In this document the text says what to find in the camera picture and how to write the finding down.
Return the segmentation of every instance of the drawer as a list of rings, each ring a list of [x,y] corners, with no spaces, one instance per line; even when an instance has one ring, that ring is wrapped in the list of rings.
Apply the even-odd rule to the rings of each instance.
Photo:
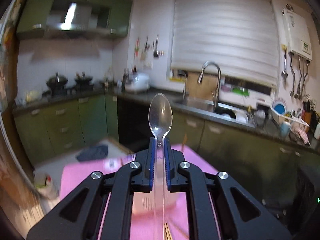
[[[47,127],[61,128],[65,125],[80,123],[77,100],[43,109]]]
[[[73,137],[79,137],[83,139],[80,123],[76,124],[59,124],[47,128],[50,141],[63,140]]]
[[[55,154],[61,154],[84,147],[82,132],[50,138]]]

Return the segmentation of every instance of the silver screw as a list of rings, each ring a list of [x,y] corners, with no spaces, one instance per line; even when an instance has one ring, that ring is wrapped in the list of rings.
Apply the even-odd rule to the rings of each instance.
[[[180,163],[180,166],[181,166],[182,168],[184,168],[184,169],[187,169],[187,168],[190,167],[190,163],[188,163],[188,162],[182,162],[182,163]]]
[[[94,171],[93,173],[91,173],[91,178],[93,179],[99,179],[101,178],[102,173],[100,171]]]
[[[218,176],[219,176],[220,179],[227,179],[229,177],[229,174],[226,173],[225,171],[220,171],[218,173]]]
[[[140,163],[138,162],[131,162],[130,163],[130,167],[133,169],[139,168],[140,167]]]

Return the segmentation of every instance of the spoon bowl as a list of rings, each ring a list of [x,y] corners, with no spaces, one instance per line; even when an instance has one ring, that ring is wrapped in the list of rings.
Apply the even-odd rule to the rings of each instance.
[[[149,108],[149,127],[158,143],[169,133],[172,126],[172,110],[163,94],[156,94]]]

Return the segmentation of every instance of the blue cloth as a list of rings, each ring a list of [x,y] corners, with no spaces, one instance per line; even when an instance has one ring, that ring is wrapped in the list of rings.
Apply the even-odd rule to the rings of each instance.
[[[76,159],[79,162],[87,162],[93,160],[104,159],[108,156],[108,145],[96,145],[90,146],[87,149],[82,150]]]

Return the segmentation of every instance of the stove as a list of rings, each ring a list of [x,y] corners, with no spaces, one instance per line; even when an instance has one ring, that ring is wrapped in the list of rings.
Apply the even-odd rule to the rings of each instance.
[[[92,84],[76,84],[73,89],[78,92],[83,91],[93,91],[93,85]]]
[[[73,87],[63,87],[63,88],[56,88],[54,90],[47,90],[42,93],[42,97],[51,97],[51,98],[56,98],[56,97],[61,97],[61,96],[66,96],[66,95],[74,95],[80,92],[84,91],[93,91],[93,85],[92,84],[87,84],[87,85],[74,85]]]

